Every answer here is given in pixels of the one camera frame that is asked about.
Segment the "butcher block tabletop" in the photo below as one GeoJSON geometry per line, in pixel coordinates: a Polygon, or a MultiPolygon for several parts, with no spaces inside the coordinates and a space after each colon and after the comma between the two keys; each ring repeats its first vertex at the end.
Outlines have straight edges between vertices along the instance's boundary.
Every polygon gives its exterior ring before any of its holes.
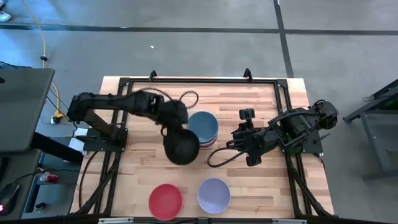
{"type": "MultiPolygon", "coordinates": [[[[120,77],[104,77],[100,94],[116,94],[119,79],[120,77]]],[[[287,81],[293,108],[306,108],[309,103],[304,80],[290,78],[287,81]]],[[[197,111],[213,113],[220,126],[218,139],[210,148],[201,149],[198,157],[191,164],[176,166],[165,155],[160,126],[155,125],[153,121],[147,118],[129,114],[126,125],[129,129],[127,146],[122,153],[118,170],[112,216],[151,217],[148,207],[150,193],[160,184],[173,184],[180,189],[183,195],[183,208],[178,217],[294,217],[286,162],[279,148],[264,154],[262,163],[255,167],[246,165],[246,156],[241,156],[219,168],[211,168],[206,164],[206,158],[212,151],[225,146],[227,141],[232,140],[231,132],[238,128],[239,123],[243,122],[239,119],[238,111],[240,109],[255,109],[254,127],[267,126],[267,122],[277,116],[275,93],[272,85],[257,83],[134,82],[133,91],[145,87],[158,88],[174,99],[179,99],[188,90],[196,91],[200,96],[199,102],[188,112],[189,114],[197,111]],[[223,213],[206,213],[197,202],[199,185],[209,177],[221,178],[228,184],[231,191],[231,202],[223,213]]],[[[281,94],[281,97],[285,107],[283,94],[281,94]]],[[[187,106],[191,105],[195,101],[195,96],[184,96],[182,101],[187,106]]],[[[113,111],[96,110],[96,113],[106,122],[111,122],[113,111]]],[[[78,183],[91,153],[88,153],[83,160],[78,183]]],[[[234,150],[221,151],[216,153],[211,161],[213,164],[217,164],[229,159],[236,153],[237,151],[234,150]]],[[[325,210],[333,213],[328,183],[321,161],[311,154],[303,154],[302,157],[308,188],[325,210]]],[[[88,166],[82,184],[83,203],[88,200],[98,185],[103,158],[104,152],[97,153],[88,166]]],[[[78,189],[79,186],[75,190],[71,212],[78,210],[78,189]]],[[[302,192],[298,190],[297,193],[300,208],[304,212],[302,192]]],[[[101,212],[105,207],[107,196],[108,187],[104,190],[101,212]]]]}

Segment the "mouse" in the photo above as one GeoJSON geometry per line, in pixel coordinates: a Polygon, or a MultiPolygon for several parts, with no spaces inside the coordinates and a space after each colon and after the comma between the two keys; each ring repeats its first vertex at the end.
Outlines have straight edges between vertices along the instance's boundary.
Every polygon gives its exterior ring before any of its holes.
{"type": "Polygon", "coordinates": [[[0,215],[10,214],[16,204],[20,185],[17,183],[7,184],[0,191],[0,215]]]}

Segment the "blue bowl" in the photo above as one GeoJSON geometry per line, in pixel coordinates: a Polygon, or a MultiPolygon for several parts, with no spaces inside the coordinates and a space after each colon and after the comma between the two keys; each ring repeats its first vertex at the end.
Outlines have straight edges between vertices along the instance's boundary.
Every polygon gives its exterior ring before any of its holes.
{"type": "Polygon", "coordinates": [[[217,136],[218,122],[211,113],[199,111],[189,117],[188,129],[198,136],[200,144],[206,144],[217,136]]]}

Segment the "red bowl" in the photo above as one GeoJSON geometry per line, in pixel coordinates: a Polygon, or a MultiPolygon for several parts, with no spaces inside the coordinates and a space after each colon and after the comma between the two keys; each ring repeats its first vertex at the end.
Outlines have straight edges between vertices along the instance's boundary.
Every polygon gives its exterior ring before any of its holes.
{"type": "Polygon", "coordinates": [[[174,185],[159,185],[149,196],[149,211],[160,221],[172,220],[181,208],[182,194],[174,185]]]}

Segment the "concrete floor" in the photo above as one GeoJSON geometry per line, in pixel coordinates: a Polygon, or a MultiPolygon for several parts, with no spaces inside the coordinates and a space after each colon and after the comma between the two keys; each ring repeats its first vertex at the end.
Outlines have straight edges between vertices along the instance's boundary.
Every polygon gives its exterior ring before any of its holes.
{"type": "MultiPolygon", "coordinates": [[[[272,0],[26,1],[44,24],[277,28],[272,0]]],[[[394,0],[280,0],[280,5],[286,29],[398,30],[394,0]]],[[[13,22],[32,22],[19,0],[10,0],[6,11],[13,22]]],[[[49,67],[67,105],[74,94],[97,92],[105,75],[149,75],[154,69],[159,75],[240,77],[249,67],[255,77],[287,76],[278,34],[46,31],[45,36],[49,67]]],[[[304,78],[310,101],[333,102],[340,118],[398,77],[397,36],[288,35],[287,43],[294,76],[304,78]]],[[[2,61],[41,66],[38,31],[0,30],[0,48],[2,61]]],[[[42,116],[48,121],[53,112],[47,103],[42,116]]],[[[72,129],[37,127],[49,136],[72,129]]],[[[396,223],[398,179],[362,181],[362,175],[377,171],[362,124],[340,119],[330,132],[323,148],[335,213],[396,223]]]]}

